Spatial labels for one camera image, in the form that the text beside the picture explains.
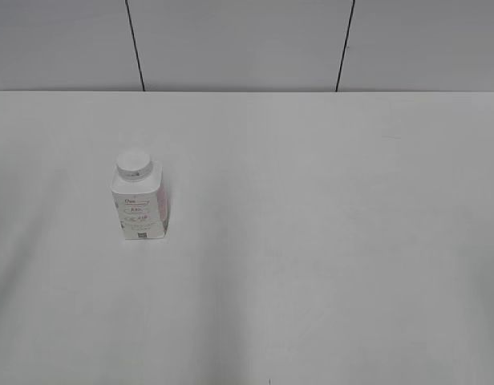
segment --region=white wall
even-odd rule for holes
[[[350,0],[130,0],[146,88],[335,88]]]
[[[494,91],[494,0],[358,0],[340,91]]]
[[[0,90],[140,90],[124,2],[0,0]]]
[[[148,91],[332,91],[352,0],[128,0]],[[140,90],[124,0],[0,0],[0,90]],[[340,91],[494,91],[494,0],[357,0]]]

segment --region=bottle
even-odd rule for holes
[[[165,236],[167,201],[161,163],[138,148],[117,157],[111,194],[126,239]]]

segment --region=plastic bottle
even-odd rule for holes
[[[117,157],[111,193],[126,239],[165,236],[167,201],[161,163],[138,148]]]

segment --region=table surface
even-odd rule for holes
[[[125,241],[115,156],[164,163]],[[0,384],[494,384],[494,93],[0,92]]]

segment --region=white cap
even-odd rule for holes
[[[151,174],[151,156],[138,148],[133,148],[117,156],[117,171],[121,178],[129,181],[145,179]]]

